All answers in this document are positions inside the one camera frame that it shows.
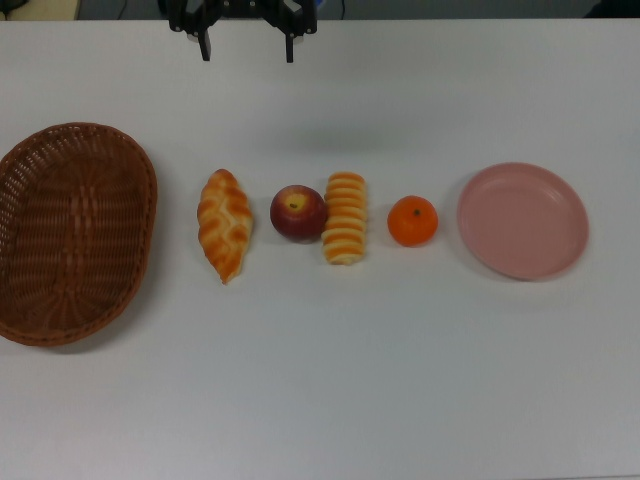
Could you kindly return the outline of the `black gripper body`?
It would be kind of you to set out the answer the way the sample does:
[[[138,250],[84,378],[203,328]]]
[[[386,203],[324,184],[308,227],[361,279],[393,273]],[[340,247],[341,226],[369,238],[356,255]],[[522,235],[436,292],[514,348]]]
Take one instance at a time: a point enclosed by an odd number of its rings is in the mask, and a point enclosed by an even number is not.
[[[223,0],[222,16],[224,18],[263,18],[272,10],[270,0]]]

